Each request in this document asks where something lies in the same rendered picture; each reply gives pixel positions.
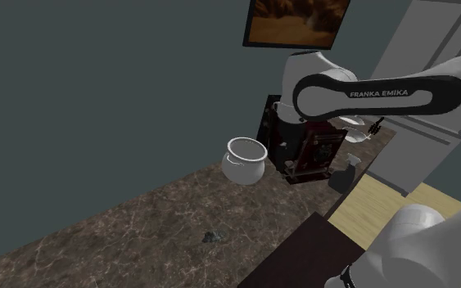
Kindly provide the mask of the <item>dark red boxy appliance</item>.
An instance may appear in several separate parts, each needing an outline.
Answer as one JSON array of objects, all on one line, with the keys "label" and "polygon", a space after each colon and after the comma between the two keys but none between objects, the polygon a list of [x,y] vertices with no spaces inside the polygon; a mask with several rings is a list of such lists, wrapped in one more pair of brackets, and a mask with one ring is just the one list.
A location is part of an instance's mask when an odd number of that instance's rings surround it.
[{"label": "dark red boxy appliance", "polygon": [[[269,95],[265,103],[256,140],[268,151],[268,158],[276,168],[278,147],[279,95]],[[347,131],[335,128],[328,121],[305,122],[305,140],[295,161],[286,161],[280,173],[290,184],[328,179],[332,176],[330,165],[336,157]]]}]

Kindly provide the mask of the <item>framed brown wall picture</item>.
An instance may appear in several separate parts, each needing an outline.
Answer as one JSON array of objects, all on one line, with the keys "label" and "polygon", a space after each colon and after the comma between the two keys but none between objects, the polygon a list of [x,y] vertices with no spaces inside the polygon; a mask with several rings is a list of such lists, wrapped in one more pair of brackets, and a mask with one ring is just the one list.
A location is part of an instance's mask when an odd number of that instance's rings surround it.
[{"label": "framed brown wall picture", "polygon": [[250,0],[244,47],[329,50],[351,0]]}]

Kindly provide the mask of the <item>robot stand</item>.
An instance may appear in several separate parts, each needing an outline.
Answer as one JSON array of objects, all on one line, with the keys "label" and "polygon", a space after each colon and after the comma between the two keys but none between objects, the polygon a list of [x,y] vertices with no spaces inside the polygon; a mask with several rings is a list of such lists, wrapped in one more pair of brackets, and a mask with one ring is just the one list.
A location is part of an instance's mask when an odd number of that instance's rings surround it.
[{"label": "robot stand", "polygon": [[364,249],[318,213],[311,214],[237,288],[324,288]]}]

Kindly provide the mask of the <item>white panelled door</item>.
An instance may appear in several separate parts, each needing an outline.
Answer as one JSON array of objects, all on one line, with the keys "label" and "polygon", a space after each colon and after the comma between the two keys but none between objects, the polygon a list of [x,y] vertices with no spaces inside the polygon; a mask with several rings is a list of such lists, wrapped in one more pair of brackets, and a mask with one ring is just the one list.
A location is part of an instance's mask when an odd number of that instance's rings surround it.
[{"label": "white panelled door", "polygon": [[[413,0],[373,77],[413,74],[461,56],[461,0]],[[407,196],[461,142],[461,106],[436,116],[387,116],[396,132],[368,175]]]}]

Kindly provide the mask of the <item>dark spray bottle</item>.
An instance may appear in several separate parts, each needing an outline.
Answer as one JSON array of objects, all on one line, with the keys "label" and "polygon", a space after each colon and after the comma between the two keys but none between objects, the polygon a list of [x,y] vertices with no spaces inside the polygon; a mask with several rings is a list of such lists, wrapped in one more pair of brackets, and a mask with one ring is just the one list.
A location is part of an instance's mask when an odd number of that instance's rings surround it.
[{"label": "dark spray bottle", "polygon": [[348,153],[346,162],[346,168],[334,171],[328,181],[328,185],[340,194],[344,194],[349,190],[355,179],[356,165],[361,163],[361,159],[351,153]]}]

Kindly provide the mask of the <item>white round pot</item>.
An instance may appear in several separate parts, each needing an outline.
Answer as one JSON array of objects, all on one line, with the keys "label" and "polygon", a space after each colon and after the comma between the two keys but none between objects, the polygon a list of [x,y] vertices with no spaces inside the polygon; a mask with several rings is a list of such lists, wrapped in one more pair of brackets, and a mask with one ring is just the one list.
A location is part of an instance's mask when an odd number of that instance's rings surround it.
[{"label": "white round pot", "polygon": [[264,175],[267,157],[268,151],[262,143],[249,137],[235,137],[227,143],[221,169],[231,182],[255,184]]}]

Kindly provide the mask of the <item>black spiky utensil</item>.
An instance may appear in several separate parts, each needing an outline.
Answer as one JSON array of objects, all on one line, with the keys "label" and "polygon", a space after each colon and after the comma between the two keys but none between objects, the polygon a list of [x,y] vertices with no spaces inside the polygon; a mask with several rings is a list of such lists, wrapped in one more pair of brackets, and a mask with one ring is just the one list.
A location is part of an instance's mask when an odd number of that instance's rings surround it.
[{"label": "black spiky utensil", "polygon": [[368,133],[370,136],[372,135],[376,135],[380,129],[381,129],[381,122],[384,120],[384,117],[380,117],[379,120],[377,120],[374,124],[372,124],[369,129],[368,129]]}]

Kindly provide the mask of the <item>small grey lump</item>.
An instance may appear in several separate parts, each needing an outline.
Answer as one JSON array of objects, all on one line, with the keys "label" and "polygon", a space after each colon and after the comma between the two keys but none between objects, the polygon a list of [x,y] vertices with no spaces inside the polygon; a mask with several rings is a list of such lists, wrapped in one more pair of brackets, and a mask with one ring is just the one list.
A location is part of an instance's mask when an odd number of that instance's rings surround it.
[{"label": "small grey lump", "polygon": [[216,230],[208,231],[204,234],[201,242],[202,243],[217,243],[222,241],[227,236],[225,231]]}]

